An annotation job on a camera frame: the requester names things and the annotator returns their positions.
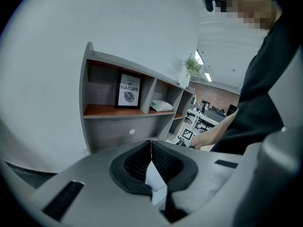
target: fluorescent light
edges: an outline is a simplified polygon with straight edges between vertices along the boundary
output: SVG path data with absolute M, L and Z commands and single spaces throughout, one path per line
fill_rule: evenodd
M 212 79 L 211 79 L 209 73 L 205 72 L 205 75 L 206 75 L 208 81 L 212 81 Z
M 195 59 L 199 62 L 200 65 L 204 65 L 204 62 L 203 62 L 201 56 L 199 55 L 198 51 L 196 51 Z

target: shelf unit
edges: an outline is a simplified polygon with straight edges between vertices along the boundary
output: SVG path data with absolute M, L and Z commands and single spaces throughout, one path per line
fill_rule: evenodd
M 140 109 L 114 107 L 119 71 L 143 78 Z M 84 53 L 79 89 L 81 125 L 90 154 L 138 140 L 165 140 L 176 134 L 193 95 L 192 88 L 181 88 L 142 65 L 94 51 L 92 42 Z M 174 109 L 157 112 L 150 108 L 153 99 L 164 100 Z

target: person's arm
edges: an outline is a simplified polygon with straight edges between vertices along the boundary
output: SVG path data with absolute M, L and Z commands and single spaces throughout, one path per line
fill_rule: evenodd
M 237 112 L 238 110 L 233 114 L 229 115 L 224 120 L 222 120 L 211 130 L 208 130 L 206 132 L 203 132 L 202 134 L 195 136 L 191 141 L 191 145 L 194 146 L 196 149 L 200 149 L 202 146 L 216 144 L 222 138 L 228 126 L 230 126 L 230 124 L 236 117 Z

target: office desk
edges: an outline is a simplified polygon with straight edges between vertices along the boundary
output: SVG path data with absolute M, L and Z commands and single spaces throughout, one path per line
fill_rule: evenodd
M 194 119 L 194 121 L 193 121 L 193 124 L 192 124 L 191 127 L 190 127 L 191 130 L 196 126 L 196 124 L 197 124 L 199 118 L 201 118 L 202 120 L 204 120 L 205 122 L 207 122 L 207 123 L 209 123 L 210 125 L 213 125 L 213 126 L 216 126 L 216 125 L 218 124 L 217 121 L 212 120 L 212 119 L 210 119 L 210 118 L 207 118 L 205 115 L 203 115 L 203 114 L 201 114 L 201 113 L 195 112 L 195 111 L 190 110 L 190 109 L 188 110 L 188 112 L 190 112 L 190 113 L 192 113 L 192 114 L 195 115 L 195 119 Z

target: leaf illustration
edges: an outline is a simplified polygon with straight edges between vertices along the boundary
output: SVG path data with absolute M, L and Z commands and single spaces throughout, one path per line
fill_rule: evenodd
M 134 101 L 134 94 L 131 92 L 124 92 L 124 98 L 127 102 L 132 103 Z

